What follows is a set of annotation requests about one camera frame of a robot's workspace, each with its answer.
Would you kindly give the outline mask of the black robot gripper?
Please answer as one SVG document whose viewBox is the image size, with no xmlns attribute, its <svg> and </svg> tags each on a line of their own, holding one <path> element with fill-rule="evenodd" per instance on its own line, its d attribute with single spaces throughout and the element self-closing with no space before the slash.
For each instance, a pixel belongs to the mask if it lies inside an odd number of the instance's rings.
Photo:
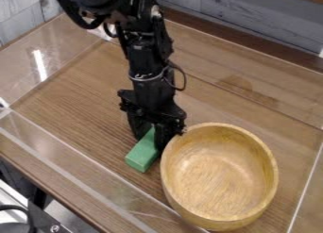
<svg viewBox="0 0 323 233">
<path fill-rule="evenodd" d="M 161 152 L 175 135 L 184 133 L 186 113 L 174 102 L 174 90 L 162 82 L 155 85 L 134 83 L 133 90 L 119 90 L 119 108 L 139 141 L 154 124 L 154 144 Z"/>
</svg>

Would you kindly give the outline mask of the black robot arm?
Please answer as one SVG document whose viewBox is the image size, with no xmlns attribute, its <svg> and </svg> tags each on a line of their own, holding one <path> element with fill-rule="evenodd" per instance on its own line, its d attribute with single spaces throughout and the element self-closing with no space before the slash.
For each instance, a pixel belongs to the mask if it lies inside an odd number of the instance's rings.
<svg viewBox="0 0 323 233">
<path fill-rule="evenodd" d="M 103 28 L 118 39 L 129 61 L 130 90 L 118 91 L 119 109 L 139 139 L 155 130 L 154 146 L 161 151 L 184 132 L 186 114 L 174 102 L 174 73 L 182 68 L 170 60 L 174 52 L 158 0 L 56 0 L 70 19 L 87 29 Z"/>
</svg>

